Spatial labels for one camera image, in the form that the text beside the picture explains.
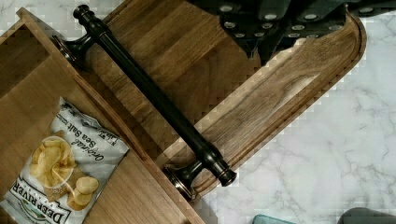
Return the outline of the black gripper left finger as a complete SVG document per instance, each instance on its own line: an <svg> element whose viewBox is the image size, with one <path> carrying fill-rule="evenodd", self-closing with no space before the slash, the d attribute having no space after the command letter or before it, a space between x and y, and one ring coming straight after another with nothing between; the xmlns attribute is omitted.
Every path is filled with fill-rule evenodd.
<svg viewBox="0 0 396 224"><path fill-rule="evenodd" d="M258 52L261 65L275 54L285 32L285 0L187 0L218 16L224 32L252 59Z"/></svg>

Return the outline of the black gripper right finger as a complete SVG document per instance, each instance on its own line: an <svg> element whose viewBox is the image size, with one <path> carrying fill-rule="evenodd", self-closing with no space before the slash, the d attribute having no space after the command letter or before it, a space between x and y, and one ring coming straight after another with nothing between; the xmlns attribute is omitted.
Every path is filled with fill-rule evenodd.
<svg viewBox="0 0 396 224"><path fill-rule="evenodd" d="M341 29L346 23L344 0L291 0L290 18L281 48L291 48L298 38L319 38Z"/></svg>

